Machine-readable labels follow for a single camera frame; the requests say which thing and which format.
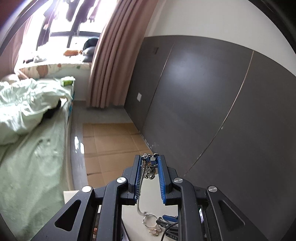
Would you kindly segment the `white wall socket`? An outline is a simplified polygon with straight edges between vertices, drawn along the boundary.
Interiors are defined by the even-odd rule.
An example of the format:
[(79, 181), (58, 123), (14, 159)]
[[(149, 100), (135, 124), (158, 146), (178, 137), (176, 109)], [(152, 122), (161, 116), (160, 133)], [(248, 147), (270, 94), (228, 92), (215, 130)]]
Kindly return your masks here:
[(137, 94), (137, 101), (140, 102), (142, 99), (142, 95), (140, 93)]

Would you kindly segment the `green tissue pack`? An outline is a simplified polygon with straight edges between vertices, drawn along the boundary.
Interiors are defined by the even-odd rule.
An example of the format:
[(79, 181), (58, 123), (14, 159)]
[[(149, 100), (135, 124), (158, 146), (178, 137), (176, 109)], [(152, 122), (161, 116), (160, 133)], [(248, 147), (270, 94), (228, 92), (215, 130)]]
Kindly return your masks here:
[(66, 77), (61, 78), (60, 84), (61, 84), (61, 86), (73, 85), (75, 80), (76, 79), (73, 76), (66, 76)]

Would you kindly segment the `dark hanging shirt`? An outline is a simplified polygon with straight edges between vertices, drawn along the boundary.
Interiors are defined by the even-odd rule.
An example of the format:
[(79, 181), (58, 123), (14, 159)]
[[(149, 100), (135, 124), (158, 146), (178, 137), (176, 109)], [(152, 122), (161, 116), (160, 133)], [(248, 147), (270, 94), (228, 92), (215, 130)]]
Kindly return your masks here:
[(44, 21), (43, 25), (37, 40), (36, 50), (40, 47), (46, 44), (49, 40), (50, 36), (50, 28), (53, 22), (53, 19), (55, 18), (55, 9), (56, 9), (56, 1), (53, 1), (53, 3), (48, 7), (48, 9), (44, 12)]
[(79, 28), (82, 23), (90, 21), (93, 23), (95, 21), (96, 14), (98, 12), (99, 5), (101, 1), (95, 0), (84, 0), (81, 6), (76, 12), (80, 1), (66, 1), (68, 4), (68, 10), (66, 13), (66, 20), (69, 22), (74, 19), (74, 23), (70, 30), (70, 35), (77, 36), (79, 33)]

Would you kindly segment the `pink curtain right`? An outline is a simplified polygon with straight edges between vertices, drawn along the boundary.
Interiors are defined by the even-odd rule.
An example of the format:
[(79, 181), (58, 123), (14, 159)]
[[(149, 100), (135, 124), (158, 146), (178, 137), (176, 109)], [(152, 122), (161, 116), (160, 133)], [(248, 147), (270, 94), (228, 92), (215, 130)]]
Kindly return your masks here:
[(157, 1), (118, 1), (95, 48), (86, 106), (123, 106)]

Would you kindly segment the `pink curtain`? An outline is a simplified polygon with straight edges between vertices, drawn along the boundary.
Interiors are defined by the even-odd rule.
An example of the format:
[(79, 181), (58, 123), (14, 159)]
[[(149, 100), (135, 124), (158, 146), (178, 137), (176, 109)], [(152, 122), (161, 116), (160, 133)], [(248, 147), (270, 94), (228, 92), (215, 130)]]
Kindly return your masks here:
[(157, 1), (118, 1), (95, 48), (86, 106), (123, 106)]
[(25, 23), (18, 29), (16, 34), (12, 37), (3, 53), (0, 57), (0, 75), (1, 78), (14, 74), (14, 68), (16, 66), (19, 51), (23, 42), (23, 36), (27, 33), (28, 27), (31, 23), (31, 18), (29, 17)]

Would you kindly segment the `dark pillow on sill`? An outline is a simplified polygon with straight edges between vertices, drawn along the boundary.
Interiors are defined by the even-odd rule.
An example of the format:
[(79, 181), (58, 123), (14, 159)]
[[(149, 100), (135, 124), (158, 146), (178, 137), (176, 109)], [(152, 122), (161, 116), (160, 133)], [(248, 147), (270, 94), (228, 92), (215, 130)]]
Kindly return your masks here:
[(84, 43), (83, 51), (82, 51), (82, 55), (84, 56), (84, 59), (82, 62), (86, 62), (86, 63), (92, 62), (95, 48), (98, 41), (99, 41), (98, 37), (91, 37)]

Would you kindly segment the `orange plush toy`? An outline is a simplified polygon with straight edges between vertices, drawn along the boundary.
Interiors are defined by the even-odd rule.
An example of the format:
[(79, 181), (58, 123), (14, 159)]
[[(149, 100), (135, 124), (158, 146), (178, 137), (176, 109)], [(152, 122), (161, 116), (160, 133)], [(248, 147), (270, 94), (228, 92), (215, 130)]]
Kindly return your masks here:
[(80, 50), (66, 50), (63, 55), (66, 57), (77, 56), (81, 53)]

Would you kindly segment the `flattened cardboard on floor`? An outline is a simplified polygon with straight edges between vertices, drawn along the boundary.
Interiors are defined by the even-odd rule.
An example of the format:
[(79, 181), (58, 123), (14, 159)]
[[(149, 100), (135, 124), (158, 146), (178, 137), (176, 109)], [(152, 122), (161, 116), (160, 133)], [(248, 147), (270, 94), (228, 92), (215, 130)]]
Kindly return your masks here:
[(152, 153), (134, 123), (85, 123), (82, 144), (87, 181), (94, 188), (120, 177), (136, 155)]

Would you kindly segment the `dark hanging shirt middle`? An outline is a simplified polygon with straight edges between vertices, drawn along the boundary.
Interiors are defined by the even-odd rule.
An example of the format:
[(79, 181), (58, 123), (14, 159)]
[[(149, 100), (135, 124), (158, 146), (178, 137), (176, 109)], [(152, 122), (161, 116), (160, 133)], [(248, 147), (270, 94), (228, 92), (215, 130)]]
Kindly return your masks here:
[(101, 1), (95, 0), (84, 0), (81, 6), (76, 12), (80, 1), (66, 1), (68, 4), (68, 10), (66, 13), (66, 20), (69, 22), (74, 19), (74, 23), (70, 30), (70, 35), (77, 36), (79, 33), (79, 28), (82, 23), (90, 21), (93, 23), (95, 21), (96, 14), (98, 12), (99, 5)]

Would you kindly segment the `white low table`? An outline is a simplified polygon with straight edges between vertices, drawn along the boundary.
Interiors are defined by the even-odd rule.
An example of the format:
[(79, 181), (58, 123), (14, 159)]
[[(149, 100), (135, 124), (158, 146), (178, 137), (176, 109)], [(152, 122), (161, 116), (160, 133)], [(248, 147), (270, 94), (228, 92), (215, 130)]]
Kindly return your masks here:
[[(141, 212), (154, 214), (156, 217), (163, 215), (177, 216), (178, 207), (165, 206), (161, 199), (159, 190), (159, 177), (153, 180), (144, 179), (139, 197), (139, 208)], [(154, 236), (149, 233), (149, 229), (142, 223), (143, 216), (137, 211), (137, 206), (122, 207), (122, 221), (130, 240), (161, 240), (162, 235)]]

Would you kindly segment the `butterfly shell brooch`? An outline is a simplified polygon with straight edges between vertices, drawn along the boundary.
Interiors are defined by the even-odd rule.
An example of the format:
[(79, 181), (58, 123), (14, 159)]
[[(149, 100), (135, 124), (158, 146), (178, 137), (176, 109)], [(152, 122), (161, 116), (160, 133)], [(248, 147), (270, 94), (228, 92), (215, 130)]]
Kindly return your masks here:
[(153, 228), (149, 228), (149, 233), (154, 236), (158, 236), (162, 232), (161, 227), (156, 224)]

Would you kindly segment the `light green duvet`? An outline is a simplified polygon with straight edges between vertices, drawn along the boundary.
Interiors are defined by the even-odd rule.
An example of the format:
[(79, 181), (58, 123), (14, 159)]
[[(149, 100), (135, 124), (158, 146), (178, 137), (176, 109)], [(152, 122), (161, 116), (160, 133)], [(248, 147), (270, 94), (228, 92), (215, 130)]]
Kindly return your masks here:
[(62, 98), (71, 100), (72, 94), (54, 79), (1, 82), (1, 145), (15, 143), (32, 131)]

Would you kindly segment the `pink curtain left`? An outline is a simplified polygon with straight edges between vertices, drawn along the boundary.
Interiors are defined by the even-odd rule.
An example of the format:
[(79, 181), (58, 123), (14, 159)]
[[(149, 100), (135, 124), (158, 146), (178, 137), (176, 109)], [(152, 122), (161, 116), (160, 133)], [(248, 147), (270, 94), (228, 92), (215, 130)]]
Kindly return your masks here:
[(14, 74), (14, 68), (16, 66), (19, 51), (23, 42), (23, 36), (27, 33), (28, 27), (31, 23), (31, 18), (29, 17), (25, 23), (18, 29), (16, 34), (12, 37), (3, 53), (0, 57), (0, 75), (1, 78)]

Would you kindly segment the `dark hanging shirt left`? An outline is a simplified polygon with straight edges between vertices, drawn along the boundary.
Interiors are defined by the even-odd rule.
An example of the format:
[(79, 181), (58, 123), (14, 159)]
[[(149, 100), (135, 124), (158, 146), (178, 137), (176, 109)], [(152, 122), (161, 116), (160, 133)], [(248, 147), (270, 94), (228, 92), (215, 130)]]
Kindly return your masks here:
[(49, 40), (50, 36), (50, 28), (53, 22), (53, 19), (55, 18), (55, 9), (56, 9), (56, 1), (53, 1), (53, 3), (48, 7), (48, 9), (44, 12), (44, 21), (43, 25), (37, 40), (36, 50), (40, 47), (46, 44)]

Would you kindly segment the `bed with green sheet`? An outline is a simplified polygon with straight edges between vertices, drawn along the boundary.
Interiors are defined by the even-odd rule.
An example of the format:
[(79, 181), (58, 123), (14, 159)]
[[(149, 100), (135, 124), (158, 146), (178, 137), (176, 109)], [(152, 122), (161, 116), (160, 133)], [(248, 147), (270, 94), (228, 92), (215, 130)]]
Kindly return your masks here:
[(1, 145), (1, 216), (17, 240), (30, 240), (63, 206), (73, 186), (69, 132), (73, 101), (62, 98), (41, 122)]

